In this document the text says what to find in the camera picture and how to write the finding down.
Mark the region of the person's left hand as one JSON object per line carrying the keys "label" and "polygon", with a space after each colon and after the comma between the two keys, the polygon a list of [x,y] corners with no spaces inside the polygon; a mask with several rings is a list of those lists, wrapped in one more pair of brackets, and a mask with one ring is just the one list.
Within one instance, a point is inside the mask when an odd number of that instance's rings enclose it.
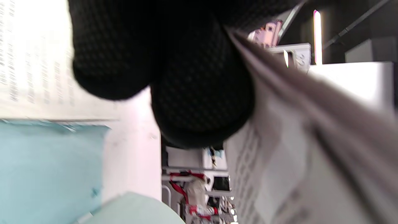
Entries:
{"label": "person's left hand", "polygon": [[244,35],[300,0],[69,0],[78,84],[127,100],[150,86],[162,136],[175,146],[222,143],[254,108],[250,73],[228,31]]}

